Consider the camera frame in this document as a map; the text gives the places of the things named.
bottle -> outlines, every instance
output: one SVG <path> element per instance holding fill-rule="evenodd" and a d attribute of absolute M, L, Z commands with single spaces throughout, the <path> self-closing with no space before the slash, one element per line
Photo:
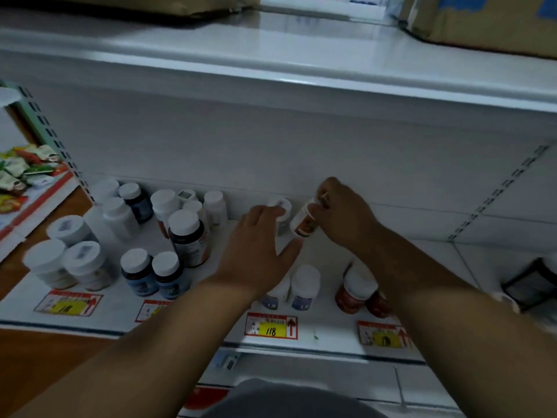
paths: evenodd
<path fill-rule="evenodd" d="M 138 296 L 150 296 L 159 290 L 152 261 L 153 257 L 141 248 L 130 249 L 120 259 L 122 276 Z"/>
<path fill-rule="evenodd" d="M 290 219 L 290 213 L 292 212 L 292 204 L 286 198 L 272 199 L 267 203 L 268 207 L 282 207 L 285 213 L 277 217 L 275 225 L 275 236 L 281 236 L 288 229 L 288 222 Z"/>
<path fill-rule="evenodd" d="M 123 184 L 118 189 L 118 194 L 131 207 L 139 224 L 143 224 L 153 217 L 153 208 L 149 198 L 137 183 Z"/>
<path fill-rule="evenodd" d="M 211 190 L 205 194 L 203 203 L 211 230 L 224 227 L 228 223 L 225 197 L 220 190 Z"/>
<path fill-rule="evenodd" d="M 48 287 L 67 289 L 75 286 L 77 280 L 69 274 L 62 264 L 66 244 L 58 239 L 39 242 L 23 256 L 23 264 Z"/>
<path fill-rule="evenodd" d="M 271 291 L 267 292 L 265 296 L 261 299 L 261 305 L 267 309 L 275 310 L 279 307 L 279 303 L 285 302 L 288 298 L 288 292 L 290 290 L 290 274 L 282 278 L 279 284 L 275 286 Z"/>
<path fill-rule="evenodd" d="M 301 265 L 292 277 L 289 304 L 298 311 L 307 311 L 321 288 L 321 275 L 311 265 Z"/>
<path fill-rule="evenodd" d="M 180 209 L 180 200 L 172 189 L 161 189 L 151 195 L 151 204 L 159 222 L 160 231 L 168 239 L 168 219 Z"/>
<path fill-rule="evenodd" d="M 186 267 L 202 265 L 209 258 L 207 232 L 193 211 L 178 210 L 168 219 L 168 236 Z"/>
<path fill-rule="evenodd" d="M 519 304 L 522 312 L 553 298 L 557 294 L 557 253 L 535 259 L 501 288 Z"/>
<path fill-rule="evenodd" d="M 343 283 L 335 295 L 335 302 L 342 312 L 355 314 L 377 288 L 377 282 L 368 268 L 359 259 L 353 259 L 344 270 Z"/>
<path fill-rule="evenodd" d="M 388 318 L 393 315 L 393 309 L 390 307 L 385 294 L 379 289 L 366 301 L 366 308 L 371 315 L 377 318 Z"/>
<path fill-rule="evenodd" d="M 107 288 L 116 280 L 106 253 L 97 242 L 73 245 L 64 253 L 62 263 L 68 273 L 92 292 Z"/>
<path fill-rule="evenodd" d="M 205 231 L 207 232 L 207 234 L 209 234 L 209 222 L 207 221 L 207 213 L 203 208 L 202 203 L 200 203 L 199 201 L 189 201 L 184 204 L 182 209 L 193 211 L 195 214 L 197 214 L 197 216 L 201 220 L 201 223 L 203 223 L 203 225 L 205 226 Z"/>
<path fill-rule="evenodd" d="M 108 198 L 118 196 L 118 188 L 120 183 L 112 177 L 104 179 L 103 181 L 95 183 L 91 187 L 91 196 L 99 205 L 104 204 Z"/>
<path fill-rule="evenodd" d="M 178 199 L 180 200 L 180 206 L 183 207 L 190 201 L 198 201 L 196 191 L 193 189 L 183 189 L 178 192 Z"/>
<path fill-rule="evenodd" d="M 61 240 L 66 246 L 83 241 L 99 241 L 80 216 L 65 216 L 55 220 L 46 228 L 46 234 L 51 239 Z"/>
<path fill-rule="evenodd" d="M 159 285 L 160 294 L 166 299 L 176 299 L 189 289 L 190 281 L 186 278 L 184 263 L 176 253 L 167 251 L 153 259 L 153 271 Z"/>
<path fill-rule="evenodd" d="M 313 232 L 317 230 L 319 225 L 315 222 L 315 219 L 310 214 L 308 210 L 309 204 L 321 204 L 324 208 L 329 207 L 327 194 L 318 198 L 311 198 L 303 207 L 298 211 L 290 222 L 290 229 L 296 236 L 299 237 L 309 237 Z"/>
<path fill-rule="evenodd" d="M 102 218 L 114 234 L 123 240 L 139 235 L 139 224 L 122 198 L 109 198 L 102 206 Z"/>

